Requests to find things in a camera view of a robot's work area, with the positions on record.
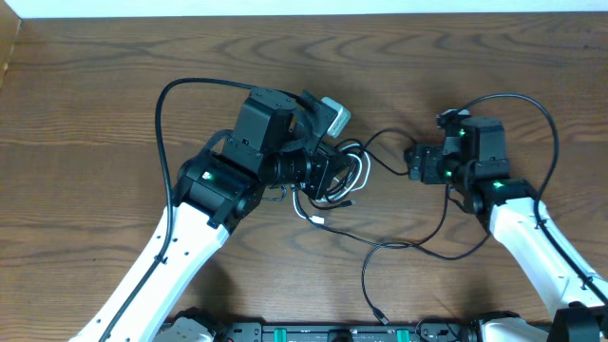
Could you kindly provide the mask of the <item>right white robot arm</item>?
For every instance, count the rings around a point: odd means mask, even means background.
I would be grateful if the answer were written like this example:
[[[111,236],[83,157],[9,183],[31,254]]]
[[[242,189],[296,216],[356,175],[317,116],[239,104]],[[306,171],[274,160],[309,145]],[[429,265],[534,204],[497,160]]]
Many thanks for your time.
[[[503,124],[457,116],[438,122],[442,144],[415,143],[404,152],[409,176],[447,184],[463,211],[516,259],[552,320],[548,330],[514,313],[489,313],[462,330],[464,341],[599,341],[607,334],[607,282],[550,218],[537,191],[509,175]]]

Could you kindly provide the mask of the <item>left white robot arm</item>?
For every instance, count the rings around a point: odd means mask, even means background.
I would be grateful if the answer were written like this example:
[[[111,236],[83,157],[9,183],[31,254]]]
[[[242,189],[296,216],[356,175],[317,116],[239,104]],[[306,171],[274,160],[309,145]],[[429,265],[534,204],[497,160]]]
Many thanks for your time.
[[[297,185],[327,196],[351,161],[326,144],[351,117],[337,101],[254,87],[233,129],[217,132],[180,168],[161,220],[112,296],[77,341],[150,341],[194,275],[262,201],[266,188]]]

